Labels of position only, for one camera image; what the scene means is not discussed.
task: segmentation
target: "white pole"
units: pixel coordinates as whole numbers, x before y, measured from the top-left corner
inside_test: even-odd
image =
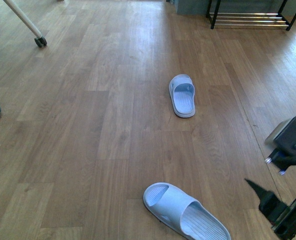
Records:
[[[13,0],[3,0],[12,11],[23,21],[24,24],[36,35],[37,38],[41,38],[42,34],[37,27],[30,21],[30,19],[24,14],[24,12],[17,6]]]

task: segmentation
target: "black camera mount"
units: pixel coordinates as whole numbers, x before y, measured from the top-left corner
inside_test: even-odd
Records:
[[[296,166],[296,117],[280,123],[269,135],[266,144],[275,147],[266,159],[280,169],[283,175],[290,166]],[[267,191],[246,179],[260,199],[259,210],[272,224],[272,230],[281,240],[296,235],[296,199],[286,205],[272,191]]]

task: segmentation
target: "metal shoe rack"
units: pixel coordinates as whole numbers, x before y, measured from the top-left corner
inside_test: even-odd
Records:
[[[217,0],[214,12],[210,12],[212,6],[212,0],[210,0],[206,17],[211,23],[211,29],[214,29],[214,25],[224,25],[241,27],[286,27],[286,30],[289,31],[296,20],[296,14],[291,22],[282,15],[287,2],[288,0],[283,0],[277,13],[230,13],[219,12],[221,0]]]

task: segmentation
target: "light blue slide sandal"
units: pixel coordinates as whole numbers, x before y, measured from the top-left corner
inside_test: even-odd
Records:
[[[195,88],[186,74],[175,76],[169,84],[169,92],[174,113],[182,118],[192,117],[196,113],[194,106]]]
[[[158,220],[189,240],[231,240],[222,223],[176,186],[152,184],[144,192],[143,202]]]

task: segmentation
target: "wall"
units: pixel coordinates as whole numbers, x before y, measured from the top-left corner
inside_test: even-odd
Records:
[[[220,12],[227,13],[277,13],[282,0],[222,0]],[[205,15],[209,0],[174,0],[177,14]],[[216,1],[213,1],[211,12],[214,12]],[[288,0],[283,10],[284,16],[293,16],[296,13],[296,0]]]

